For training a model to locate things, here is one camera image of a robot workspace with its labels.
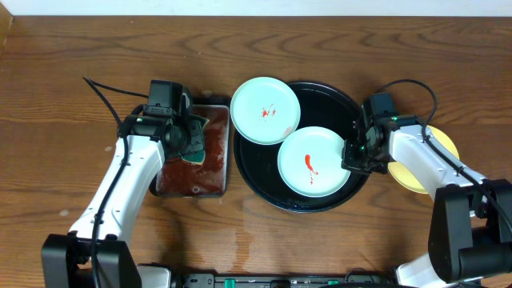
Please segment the green yellow sponge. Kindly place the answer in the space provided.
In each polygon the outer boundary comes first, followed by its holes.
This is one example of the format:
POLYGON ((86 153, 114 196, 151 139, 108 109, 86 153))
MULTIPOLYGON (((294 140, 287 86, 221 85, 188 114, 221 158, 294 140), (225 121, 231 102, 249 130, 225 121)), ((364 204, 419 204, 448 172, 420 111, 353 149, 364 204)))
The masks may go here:
POLYGON ((186 144, 181 150, 183 161, 201 165, 206 158, 206 140, 204 129, 210 120, 195 114, 186 119, 186 144))

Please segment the yellow plate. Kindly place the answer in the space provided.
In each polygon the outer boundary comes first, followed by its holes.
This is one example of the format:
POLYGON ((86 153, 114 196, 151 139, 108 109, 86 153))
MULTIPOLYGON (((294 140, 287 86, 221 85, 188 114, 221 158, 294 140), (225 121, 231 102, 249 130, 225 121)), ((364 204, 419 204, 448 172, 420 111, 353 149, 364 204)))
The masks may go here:
MULTIPOLYGON (((445 134, 440 129, 430 126, 427 126, 432 135, 449 151, 456 157, 456 159, 460 159, 457 147, 451 140, 451 138, 445 134)), ((404 167, 403 164, 399 162, 391 162, 388 164, 388 172, 391 176, 403 187, 407 188, 418 194, 428 194, 426 189, 421 185, 421 183, 416 179, 415 176, 412 175, 411 172, 408 171, 407 168, 404 167)))

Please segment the mint green plate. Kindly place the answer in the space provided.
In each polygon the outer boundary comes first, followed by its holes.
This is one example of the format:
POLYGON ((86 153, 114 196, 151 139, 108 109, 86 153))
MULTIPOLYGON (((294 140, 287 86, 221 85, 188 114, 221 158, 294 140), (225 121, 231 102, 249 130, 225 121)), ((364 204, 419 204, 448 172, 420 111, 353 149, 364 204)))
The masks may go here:
POLYGON ((276 78, 257 77, 237 88, 230 115, 241 136, 267 146, 284 141, 297 129, 301 107, 287 84, 276 78))
POLYGON ((278 172, 292 191, 309 198, 333 194, 346 184, 345 140, 332 130, 308 126, 293 132, 278 151, 278 172))

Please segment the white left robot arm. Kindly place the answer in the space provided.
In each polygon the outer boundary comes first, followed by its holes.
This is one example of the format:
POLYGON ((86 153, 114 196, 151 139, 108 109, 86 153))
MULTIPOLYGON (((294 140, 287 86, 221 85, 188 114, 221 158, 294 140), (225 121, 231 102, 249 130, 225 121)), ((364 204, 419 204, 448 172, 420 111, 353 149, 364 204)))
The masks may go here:
POLYGON ((50 234, 42 251, 48 287, 170 287, 172 272, 136 265, 129 249, 150 184, 169 158, 204 153, 208 119, 128 115, 118 129, 114 157, 81 217, 65 234, 50 234))

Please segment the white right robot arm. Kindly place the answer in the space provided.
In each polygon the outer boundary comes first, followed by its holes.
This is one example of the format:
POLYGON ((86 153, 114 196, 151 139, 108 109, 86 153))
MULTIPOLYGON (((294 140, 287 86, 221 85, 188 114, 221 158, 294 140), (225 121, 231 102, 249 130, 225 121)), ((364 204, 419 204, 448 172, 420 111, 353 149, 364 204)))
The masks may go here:
POLYGON ((342 168, 387 172, 399 162, 434 201, 428 252, 400 265, 401 286, 450 287, 511 271, 511 184, 450 153, 413 116, 376 118, 345 141, 342 168))

